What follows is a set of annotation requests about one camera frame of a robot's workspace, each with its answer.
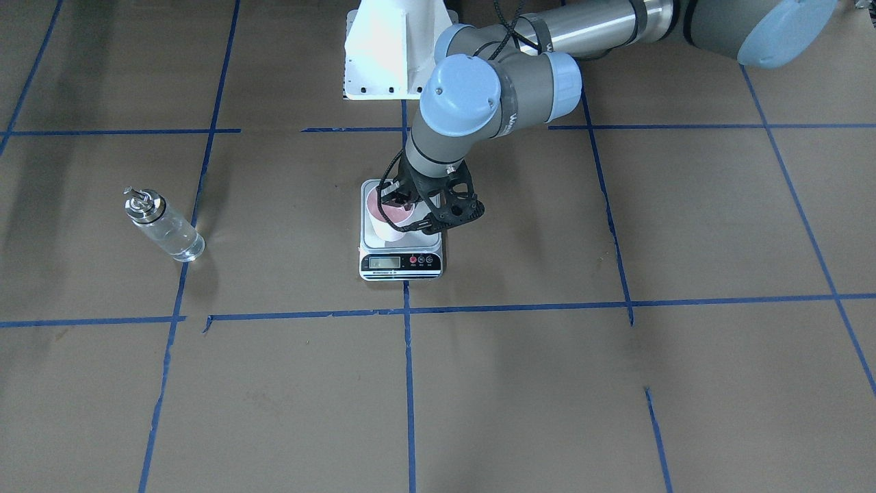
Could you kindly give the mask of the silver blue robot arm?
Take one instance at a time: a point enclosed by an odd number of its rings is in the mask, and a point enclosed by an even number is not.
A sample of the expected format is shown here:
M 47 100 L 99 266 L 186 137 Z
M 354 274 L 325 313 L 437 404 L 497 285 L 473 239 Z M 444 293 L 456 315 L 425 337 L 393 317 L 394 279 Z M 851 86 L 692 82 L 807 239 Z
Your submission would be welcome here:
M 459 184 L 473 145 L 572 112 L 579 63 L 638 42 L 675 38 L 744 66 L 777 68 L 816 40 L 834 1 L 582 1 L 504 24 L 454 24 L 383 205 L 409 208 Z

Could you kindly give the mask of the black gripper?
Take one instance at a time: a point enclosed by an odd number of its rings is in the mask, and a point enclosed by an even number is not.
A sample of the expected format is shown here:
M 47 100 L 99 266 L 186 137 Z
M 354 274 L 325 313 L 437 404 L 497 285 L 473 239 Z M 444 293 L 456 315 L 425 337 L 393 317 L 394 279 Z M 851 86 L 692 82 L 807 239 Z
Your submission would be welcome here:
M 391 205 L 402 207 L 439 196 L 442 207 L 449 210 L 473 208 L 473 184 L 465 160 L 450 165 L 438 166 L 438 177 L 429 177 L 419 172 L 402 154 L 398 160 L 398 174 L 391 185 Z

